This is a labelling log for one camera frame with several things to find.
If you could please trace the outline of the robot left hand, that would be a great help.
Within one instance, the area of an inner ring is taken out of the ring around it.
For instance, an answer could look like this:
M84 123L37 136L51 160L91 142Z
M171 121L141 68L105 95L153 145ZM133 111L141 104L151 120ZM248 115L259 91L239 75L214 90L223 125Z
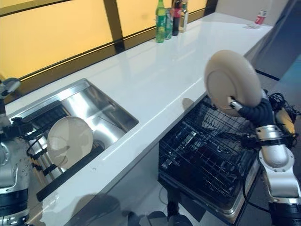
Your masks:
M7 118L4 99L14 92L19 86L21 82L17 78L8 78L4 81L0 82L0 119Z

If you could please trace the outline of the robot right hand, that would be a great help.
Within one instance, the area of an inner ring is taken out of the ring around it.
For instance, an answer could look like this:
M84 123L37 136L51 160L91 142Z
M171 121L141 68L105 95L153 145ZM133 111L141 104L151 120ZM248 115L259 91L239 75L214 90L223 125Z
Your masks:
M231 96L227 99L230 107L237 111L240 116L249 120L256 128L275 125L273 110L267 98L262 98L256 107L242 105Z

